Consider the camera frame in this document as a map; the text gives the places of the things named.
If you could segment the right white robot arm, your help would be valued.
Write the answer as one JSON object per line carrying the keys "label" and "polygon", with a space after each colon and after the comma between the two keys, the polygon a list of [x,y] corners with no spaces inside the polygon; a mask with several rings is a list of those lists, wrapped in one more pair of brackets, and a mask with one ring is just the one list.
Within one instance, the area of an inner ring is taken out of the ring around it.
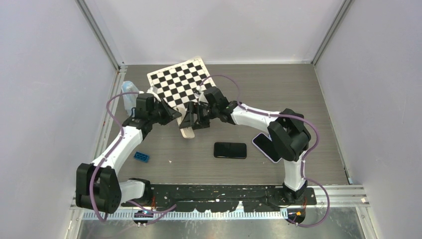
{"label": "right white robot arm", "polygon": [[185,114],[178,119],[180,129],[207,128],[211,119],[218,118],[222,122],[260,130],[252,143],[272,162],[283,161],[282,194],[285,200],[294,205],[304,198],[308,185],[304,157],[311,135],[304,125],[303,115],[291,109],[280,113],[260,111],[238,101],[229,101],[217,87],[194,92],[199,99],[187,104]]}

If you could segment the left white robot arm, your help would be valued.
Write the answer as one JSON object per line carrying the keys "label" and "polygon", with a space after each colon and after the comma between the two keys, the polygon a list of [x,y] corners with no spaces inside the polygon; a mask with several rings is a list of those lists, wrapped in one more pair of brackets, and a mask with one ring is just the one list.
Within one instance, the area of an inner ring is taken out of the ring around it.
{"label": "left white robot arm", "polygon": [[154,124],[166,125],[181,113],[151,93],[140,93],[130,116],[119,123],[120,133],[92,163],[82,163],[76,171],[76,205],[112,214],[122,203],[135,200],[141,206],[152,202],[150,181],[131,178],[119,182],[118,173],[134,149],[139,146]]}

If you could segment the beige phone case with ring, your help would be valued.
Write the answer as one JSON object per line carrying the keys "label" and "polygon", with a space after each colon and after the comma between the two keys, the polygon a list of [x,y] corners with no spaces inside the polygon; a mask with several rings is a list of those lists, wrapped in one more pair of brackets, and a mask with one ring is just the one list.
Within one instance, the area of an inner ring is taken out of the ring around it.
{"label": "beige phone case with ring", "polygon": [[[179,117],[176,119],[178,126],[180,126],[182,120],[183,120],[182,117]],[[181,132],[182,137],[185,139],[192,139],[195,137],[194,131],[192,130],[191,127],[180,128],[180,132]]]}

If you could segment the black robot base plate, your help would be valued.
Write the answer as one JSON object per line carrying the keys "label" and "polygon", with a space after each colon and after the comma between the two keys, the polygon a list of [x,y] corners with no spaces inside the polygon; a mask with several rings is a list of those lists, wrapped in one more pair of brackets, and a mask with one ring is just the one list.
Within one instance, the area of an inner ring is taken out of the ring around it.
{"label": "black robot base plate", "polygon": [[313,188],[306,188],[295,198],[278,185],[194,185],[152,184],[146,194],[134,201],[163,211],[175,206],[177,212],[204,213],[275,212],[288,206],[313,206],[317,200]]}

